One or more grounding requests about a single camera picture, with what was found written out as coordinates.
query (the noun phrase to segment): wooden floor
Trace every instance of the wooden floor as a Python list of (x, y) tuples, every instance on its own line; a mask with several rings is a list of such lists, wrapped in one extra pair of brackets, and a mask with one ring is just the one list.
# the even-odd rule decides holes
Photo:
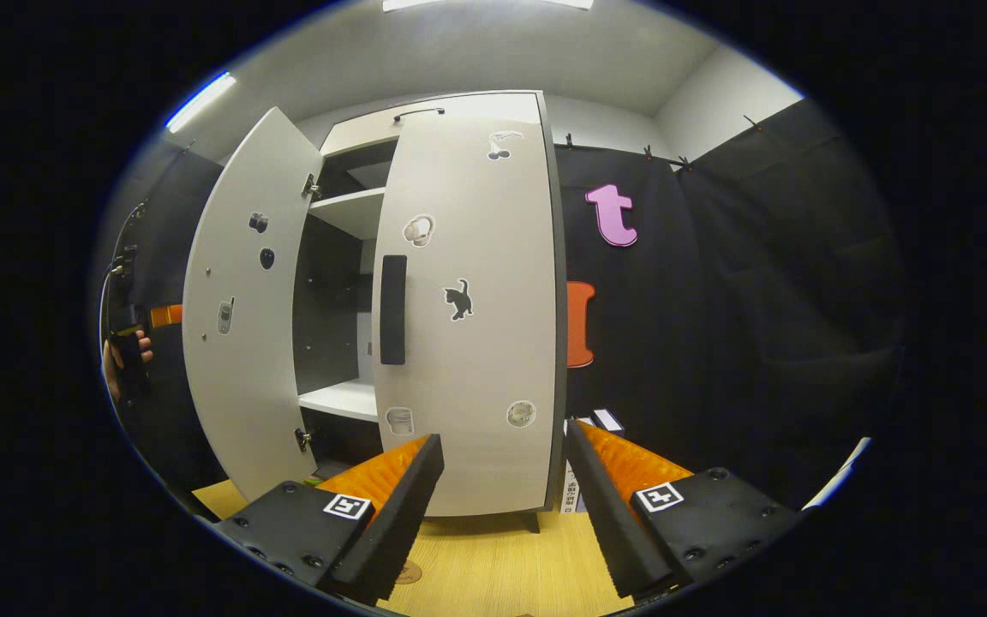
[[(193, 493), (219, 518), (247, 505), (230, 481)], [(586, 512), (538, 519), (538, 534), (518, 515), (424, 520), (409, 555), (422, 577), (379, 606), (412, 617), (596, 617), (633, 604), (615, 594)]]

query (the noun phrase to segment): open cabinet door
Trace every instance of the open cabinet door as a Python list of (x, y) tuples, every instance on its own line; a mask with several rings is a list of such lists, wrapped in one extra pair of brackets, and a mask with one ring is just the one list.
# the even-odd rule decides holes
[[(273, 108), (250, 130), (209, 196), (182, 298), (185, 372), (216, 458), (246, 500), (317, 469), (291, 348), (296, 257), (322, 156)], [(266, 219), (251, 227), (255, 214)]]
[(383, 447), (441, 434), (428, 516), (550, 507), (565, 308), (543, 128), (450, 114), (404, 121), (372, 292)]

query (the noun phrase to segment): cabinet handle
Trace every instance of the cabinet handle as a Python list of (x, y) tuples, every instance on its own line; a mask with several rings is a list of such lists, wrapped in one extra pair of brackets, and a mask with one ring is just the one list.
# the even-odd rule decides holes
[(411, 113), (422, 113), (423, 111), (435, 111), (436, 113), (439, 113), (440, 116), (444, 116), (444, 108), (428, 108), (426, 110), (404, 111), (403, 113), (398, 114), (398, 116), (395, 116), (395, 122), (403, 121), (403, 116), (408, 116)]
[(406, 363), (406, 256), (384, 255), (380, 270), (380, 362)]

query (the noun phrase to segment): human hand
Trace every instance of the human hand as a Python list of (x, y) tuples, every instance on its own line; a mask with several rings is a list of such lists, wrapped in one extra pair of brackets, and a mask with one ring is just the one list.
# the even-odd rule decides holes
[[(144, 336), (144, 331), (136, 331), (136, 338), (140, 340), (141, 358), (144, 362), (150, 362), (154, 358), (154, 352), (150, 351), (150, 339)], [(102, 368), (105, 369), (105, 383), (109, 384), (109, 394), (113, 395), (114, 402), (121, 401), (121, 383), (117, 379), (117, 368), (124, 368), (124, 360), (121, 359), (121, 352), (109, 344), (109, 339), (105, 341), (105, 348), (102, 350)]]

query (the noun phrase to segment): ceiling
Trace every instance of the ceiling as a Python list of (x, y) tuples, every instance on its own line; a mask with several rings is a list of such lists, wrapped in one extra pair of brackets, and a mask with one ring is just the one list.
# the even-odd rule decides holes
[(529, 89), (653, 117), (716, 39), (630, 0), (337, 3), (226, 67), (234, 86), (176, 135), (216, 160), (272, 106), (294, 122), (371, 101)]

